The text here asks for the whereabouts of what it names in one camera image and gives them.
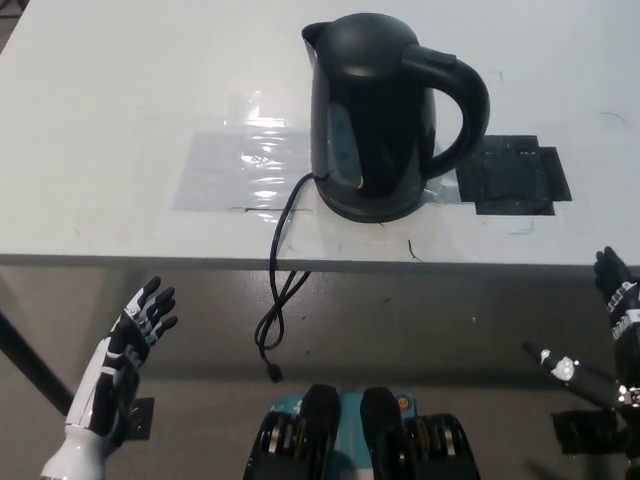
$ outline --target gray floor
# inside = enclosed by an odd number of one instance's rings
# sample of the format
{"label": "gray floor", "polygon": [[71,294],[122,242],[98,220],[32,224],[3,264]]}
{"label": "gray floor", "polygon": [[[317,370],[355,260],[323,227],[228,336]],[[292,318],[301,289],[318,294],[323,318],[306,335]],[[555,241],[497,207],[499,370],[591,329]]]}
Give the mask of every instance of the gray floor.
{"label": "gray floor", "polygon": [[[0,49],[12,28],[0,21]],[[0,307],[75,387],[149,273],[0,268]],[[157,399],[152,439],[117,452],[109,478],[241,478],[268,405],[313,381],[387,384],[415,392],[422,413],[456,414],[485,479],[623,478],[621,458],[560,454],[549,414],[584,405],[519,349],[538,338],[607,365],[606,319],[586,276],[314,275],[287,307],[274,354],[287,381],[272,385],[252,342],[269,305],[265,274],[159,273],[178,291],[181,324],[145,367],[140,394]],[[63,419],[2,357],[0,377],[0,478],[37,478]]]}

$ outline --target kettle lid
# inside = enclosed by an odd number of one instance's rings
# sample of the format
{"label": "kettle lid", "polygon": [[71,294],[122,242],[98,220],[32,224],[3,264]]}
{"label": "kettle lid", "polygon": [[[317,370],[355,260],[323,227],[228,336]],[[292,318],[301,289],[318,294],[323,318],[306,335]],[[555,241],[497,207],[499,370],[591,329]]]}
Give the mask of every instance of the kettle lid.
{"label": "kettle lid", "polygon": [[418,44],[411,28],[379,13],[356,13],[329,23],[316,44],[328,75],[389,77],[402,71],[402,53]]}

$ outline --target robotic arm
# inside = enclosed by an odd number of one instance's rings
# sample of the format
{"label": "robotic arm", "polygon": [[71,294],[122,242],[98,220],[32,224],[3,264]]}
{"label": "robotic arm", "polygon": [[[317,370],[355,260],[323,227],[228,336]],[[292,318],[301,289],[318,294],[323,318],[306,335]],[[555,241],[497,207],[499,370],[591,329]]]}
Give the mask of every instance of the robotic arm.
{"label": "robotic arm", "polygon": [[549,349],[525,342],[524,349],[572,393],[593,405],[617,412],[626,423],[624,451],[627,479],[640,479],[640,287],[610,248],[596,255],[596,287],[609,314],[615,376]]}
{"label": "robotic arm", "polygon": [[41,480],[104,480],[106,459],[127,434],[140,367],[178,321],[163,318],[175,306],[174,289],[152,297],[159,287],[159,277],[142,287],[98,344],[67,415],[65,441]]}

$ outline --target table surface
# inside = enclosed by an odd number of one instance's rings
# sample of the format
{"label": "table surface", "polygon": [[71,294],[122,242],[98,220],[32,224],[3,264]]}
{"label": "table surface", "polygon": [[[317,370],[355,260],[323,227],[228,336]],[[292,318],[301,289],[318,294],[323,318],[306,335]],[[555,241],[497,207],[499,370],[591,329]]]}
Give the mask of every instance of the table surface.
{"label": "table surface", "polygon": [[[255,178],[239,173],[227,133],[251,110],[255,128],[302,132],[304,146],[300,30],[358,11],[396,16],[475,67],[491,95],[487,133],[555,146],[574,200],[555,216],[479,216],[446,200],[449,176],[412,215],[362,225],[309,184],[282,268],[586,266],[606,244],[640,265],[635,0],[33,0],[0,56],[0,262],[265,268],[276,213],[244,208]],[[460,115],[442,95],[436,104],[442,148]],[[211,183],[189,184],[203,134]],[[308,171],[302,151],[289,176]]]}

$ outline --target black kettle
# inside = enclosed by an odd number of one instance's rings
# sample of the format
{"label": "black kettle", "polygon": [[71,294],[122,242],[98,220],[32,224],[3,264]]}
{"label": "black kettle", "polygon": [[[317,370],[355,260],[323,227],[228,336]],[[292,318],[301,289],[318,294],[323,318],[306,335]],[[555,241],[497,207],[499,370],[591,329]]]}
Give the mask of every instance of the black kettle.
{"label": "black kettle", "polygon": [[[453,169],[481,141],[489,94],[454,55],[421,47],[400,20],[358,13],[302,30],[313,64],[311,164],[320,196],[358,222],[388,222],[416,208],[428,179]],[[433,91],[462,110],[462,130],[434,157]]]}

